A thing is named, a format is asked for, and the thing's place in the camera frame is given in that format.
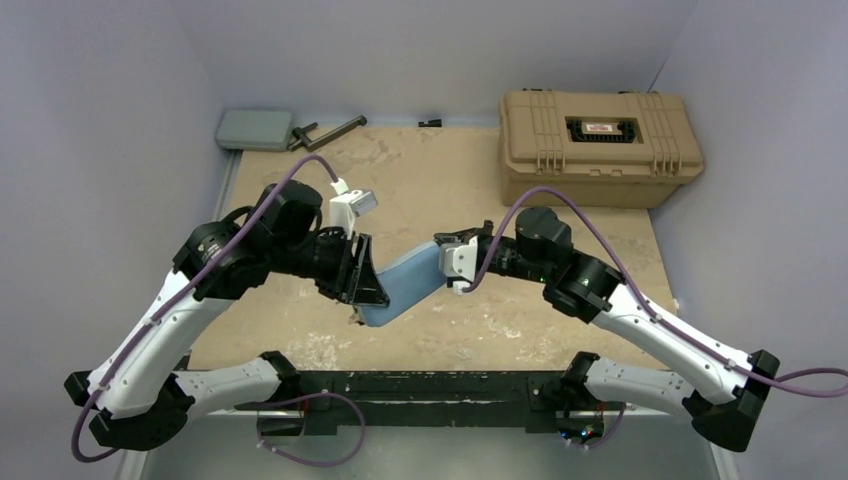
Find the wooden table surface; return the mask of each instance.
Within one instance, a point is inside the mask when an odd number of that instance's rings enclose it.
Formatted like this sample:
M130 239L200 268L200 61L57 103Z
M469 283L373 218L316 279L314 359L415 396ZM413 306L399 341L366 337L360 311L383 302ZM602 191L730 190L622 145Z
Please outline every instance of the wooden table surface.
M316 130L314 138L324 131ZM490 128L363 127L316 153L351 188L376 193L379 207L359 218L356 230L373 235L379 269L435 232L480 226L485 219L500 223L507 207L498 193L497 139ZM305 154L245 152L230 208L253 205ZM322 167L312 162L295 178L321 192L326 218L334 193ZM555 210L571 225L576 248L609 262L573 213ZM642 290L676 311L648 213L587 213ZM512 226L507 233L513 235ZM584 350L661 366L623 339L556 312L539 285L496 275L471 295L440 290L382 328L353 324L351 314L351 307L318 295L311 281L272 275L203 333L190 365L220 368L279 350L302 370L559 370Z

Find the gray wall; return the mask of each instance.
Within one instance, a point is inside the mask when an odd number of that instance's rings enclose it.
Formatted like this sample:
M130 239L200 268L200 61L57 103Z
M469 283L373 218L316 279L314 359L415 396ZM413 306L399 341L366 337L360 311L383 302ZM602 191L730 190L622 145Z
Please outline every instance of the gray wall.
M221 102L167 0L3 1L0 59L0 478L108 478L71 457L62 382L211 217Z
M848 366L846 45L844 1L701 0L657 82L708 162L654 213L682 316L784 372ZM846 407L774 391L743 478L845 478Z
M509 89L645 89L696 0L174 0L225 105L496 121Z

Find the tan plastic case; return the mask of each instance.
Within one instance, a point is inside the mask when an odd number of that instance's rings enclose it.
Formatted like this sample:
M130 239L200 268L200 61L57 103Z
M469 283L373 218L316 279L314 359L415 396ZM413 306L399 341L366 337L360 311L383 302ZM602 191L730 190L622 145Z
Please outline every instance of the tan plastic case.
M704 169L679 96L510 92L500 102L501 196L546 185L585 207L653 208ZM527 205L561 205L538 194Z

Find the purple cable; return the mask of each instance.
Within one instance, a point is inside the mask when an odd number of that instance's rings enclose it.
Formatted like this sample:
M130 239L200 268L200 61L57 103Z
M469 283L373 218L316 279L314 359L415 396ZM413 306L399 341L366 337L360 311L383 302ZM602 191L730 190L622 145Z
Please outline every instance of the purple cable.
M309 395L304 395L304 396L298 397L298 398L292 398L291 400L286 400L286 401L283 401L283 402L267 402L267 403L261 403L260 405L263 406L263 407L268 407L268 408L282 408L282 407L294 405L294 404L297 404L297 403L300 403L300 402L303 402L303 401L306 401L306 400L311 400L313 398L336 398L336 399L339 399L339 400L347 403L350 406L350 408L353 409L354 413L356 413L356 416L359 417L359 426L360 426L359 439L356 441L356 445L353 447L353 450L351 450L344 457L342 457L338 460L333 460L332 462L319 462L319 461L316 461L316 460L307 460L305 458L296 457L296 456L294 456L290 453L286 453L282 450L279 450L277 447L266 442L265 439L262 438L262 431L260 431L260 429L259 429L258 422L257 422L257 425L256 425L256 436L259 438L259 445L257 445L257 447L262 446L264 449L268 450L271 453L276 453L277 455L279 455L281 457L288 458L289 460L291 460L293 462L300 463L301 465L306 465L307 467L325 467L325 468L326 467L338 467L339 465L347 462L348 460L353 458L357 453L359 453L359 450L362 448L362 444L365 443L365 415L362 414L362 410L360 410L359 407L357 407L356 404L353 403L353 401L351 399L349 399L349 398L347 398L343 395L339 395L337 393L331 393L331 392L311 393Z
M282 180L280 180L280 182L274 186L274 188L271 190L265 200L262 201L262 203L259 204L258 207L256 207L254 214L251 215L250 218L248 218L248 220L244 223L238 233L235 234L232 240L230 240L227 245L225 245L224 248L221 249L218 255L213 257L212 261L206 264L206 266L203 267L203 269L201 269L200 272L198 272L197 275L195 275L194 278L192 278L191 281L186 284L186 286L184 286L173 297L163 303L162 306L159 307L159 309L156 310L156 312L154 312L153 315L150 316L151 323L147 323L141 328L139 328L135 335L133 335L132 338L130 338L130 340L127 342L126 346L120 352L118 352L118 355L115 357L115 360L112 362L112 365L106 370L106 373L103 374L103 378L100 379L100 388L95 390L94 393L89 396L88 401L86 401L85 405L83 405L82 407L82 411L80 412L80 415L77 418L76 424L74 424L74 431L71 437L71 453L74 455L75 459L83 463L94 463L103 460L104 458L107 458L118 451L118 449L113 448L101 454L89 457L82 453L82 451L80 450L79 441L80 435L82 434L82 427L85 425L85 420L86 418L88 418L88 414L97 404L97 399L100 398L100 395L103 392L102 389L108 388L109 382L115 376L115 373L117 373L118 369L121 368L121 365L123 365L124 361L126 361L129 354L141 342L144 336L147 335L147 333L153 328L153 323L159 322L162 317L166 313L168 313L169 310L174 308L174 306L179 303L180 300L185 298L185 296L190 291L197 287L197 285L201 281L203 281L203 279L206 278L207 275L209 275L209 272L211 272L216 266L218 266L218 263L220 263L221 260L223 260L236 247L236 245L241 242L241 240L245 237L245 235L247 235L250 229L253 228L254 225L256 225L256 222L258 222L259 218L262 217L262 214L265 213L266 210L268 210L268 208L274 202L274 199L276 198L277 194L279 194L283 187L285 187L286 184L289 183L289 180L294 177L294 174L297 173L297 171L300 170L301 167L303 167L307 162L311 160L319 161L327 170L327 173L330 175L330 178L333 180L333 182L339 181L338 175L336 175L336 172L334 172L333 168L330 167L330 164L327 163L327 160L325 160L320 155L316 155L314 153L298 160L298 162L295 163L294 166L288 172L286 172Z
M810 369L807 369L807 370L800 370L798 372L787 373L786 375L777 377L776 379L772 380L772 379L764 377L764 376L762 376L758 373L752 372L750 370L746 370L745 368L743 368L739 365L736 365L729 358L724 357L723 355L714 351L713 349L711 349L707 345L704 345L703 343L699 342L697 339L693 338L691 335L689 335L686 332L675 327L674 325L669 323L667 320L665 320L663 318L657 318L657 312L648 304L648 302L645 299L645 296L642 294L641 290L639 290L639 288L636 286L636 282L633 280L633 277L630 276L630 272L628 272L627 268L624 267L624 264L622 263L621 259L618 258L618 255L615 254L612 247L609 245L609 243L607 243L607 241L603 237L603 235L601 235L601 233L598 231L598 229L595 228L594 225L592 225L592 222L589 221L589 219L586 217L586 214L583 213L577 207L577 205L575 205L574 202L571 201L570 198L566 197L562 193L560 193L560 192L558 192L558 191L556 191L556 190L554 190L550 187L531 188L530 190L525 192L524 195L522 195L521 197L518 198L518 200L515 202L515 204L507 212L506 216L504 217L503 221L501 222L500 226L498 227L498 231L495 233L495 236L492 238L492 243L489 245L489 251L486 252L486 257L483 260L483 265L480 267L480 275L478 275L476 278L474 278L474 282L470 286L463 289L463 292L465 292L465 293L473 292L480 285L480 282L483 281L483 277L486 276L486 270L489 268L489 264L492 263L492 258L495 255L495 250L498 247L498 242L500 242L500 239L503 236L503 233L506 230L507 225L509 225L509 222L512 220L512 217L515 216L515 213L518 211L519 208L521 208L521 205L523 205L524 202L526 202L528 198L530 198L531 196L533 196L537 193L541 193L541 192L550 193L551 195L553 195L553 196L557 197L558 199L562 200L563 202L565 202L565 204L568 205L569 208L571 208L571 210L577 215L577 217L579 217L580 220L586 225L586 227L589 229L589 231L592 232L592 235L594 235L595 238L598 240L598 242L600 242L601 246L604 247L604 250L610 256L613 263L615 263L615 266L621 272L622 276L624 276L625 283L627 284L630 291L633 293L633 296L636 298L636 301L639 302L639 305L641 305L642 308L645 309L645 312L648 315L650 315L651 318L653 318L658 324L662 325L667 330L669 330L673 334L677 335L679 338L683 339L684 341L686 341L690 345L694 346L695 348L697 348L698 350L703 352L705 355L715 359L718 362L721 362L723 365L732 369L733 371L740 373L742 375L745 375L748 378L752 378L752 379L754 379L754 380L756 380L760 383L763 383L765 385L769 385L771 387L774 387L774 388L777 388L777 389L780 389L780 390L783 390L783 391L786 391L786 392L789 392L789 393L794 393L794 394L797 394L797 395L803 395L803 396L806 396L806 397L835 398L835 397L841 397L841 396L844 396L844 395L848 395L848 384L846 384L844 387L838 388L836 390L814 390L814 389L809 389L809 388L793 387L791 385L784 385L783 384L783 382L785 382L787 380L792 380L793 378L806 377L806 376L810 376L810 375L820 375L820 374L835 374L835 375L842 375L843 377L848 378L848 370L845 370L845 369L842 369L842 368L836 368L836 367L810 368Z

